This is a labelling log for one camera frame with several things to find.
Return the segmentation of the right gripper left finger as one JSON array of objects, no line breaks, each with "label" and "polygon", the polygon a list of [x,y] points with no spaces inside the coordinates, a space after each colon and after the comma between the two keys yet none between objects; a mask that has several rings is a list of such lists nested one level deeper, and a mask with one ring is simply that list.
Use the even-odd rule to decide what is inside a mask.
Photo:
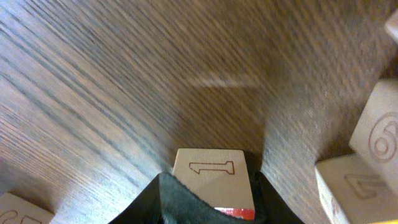
[{"label": "right gripper left finger", "polygon": [[158,174],[110,224],[236,223],[198,198],[173,175]]}]

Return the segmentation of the yellow C block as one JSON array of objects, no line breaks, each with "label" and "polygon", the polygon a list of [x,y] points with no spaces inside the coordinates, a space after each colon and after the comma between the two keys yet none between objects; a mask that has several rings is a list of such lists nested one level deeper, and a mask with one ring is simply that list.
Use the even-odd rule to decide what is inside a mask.
[{"label": "yellow C block", "polygon": [[331,223],[397,223],[397,196],[356,154],[317,162],[315,175]]}]

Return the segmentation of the red I block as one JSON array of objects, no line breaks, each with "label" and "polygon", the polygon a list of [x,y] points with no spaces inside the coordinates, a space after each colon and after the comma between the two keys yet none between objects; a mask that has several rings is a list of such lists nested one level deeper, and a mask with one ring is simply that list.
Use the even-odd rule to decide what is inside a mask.
[{"label": "red I block", "polygon": [[1,224],[49,224],[54,216],[13,194],[1,195]]}]

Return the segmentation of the green R block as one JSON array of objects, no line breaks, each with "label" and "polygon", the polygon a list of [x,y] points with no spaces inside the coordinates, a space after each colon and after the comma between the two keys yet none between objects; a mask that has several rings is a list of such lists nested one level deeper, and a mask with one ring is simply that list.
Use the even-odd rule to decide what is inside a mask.
[{"label": "green R block", "polygon": [[379,80],[353,131],[349,146],[397,194],[397,80]]}]

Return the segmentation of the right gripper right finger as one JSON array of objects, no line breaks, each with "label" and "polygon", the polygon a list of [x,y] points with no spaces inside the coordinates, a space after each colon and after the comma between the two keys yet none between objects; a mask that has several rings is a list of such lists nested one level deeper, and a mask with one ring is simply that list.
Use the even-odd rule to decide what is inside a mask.
[{"label": "right gripper right finger", "polygon": [[256,223],[303,224],[262,172],[253,176]]}]

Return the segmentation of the red A block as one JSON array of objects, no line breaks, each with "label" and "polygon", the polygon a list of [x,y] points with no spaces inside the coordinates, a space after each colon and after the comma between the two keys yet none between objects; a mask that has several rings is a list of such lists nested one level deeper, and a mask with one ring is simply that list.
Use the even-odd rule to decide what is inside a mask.
[{"label": "red A block", "polygon": [[254,200],[242,150],[180,148],[173,175],[215,210],[254,220]]}]

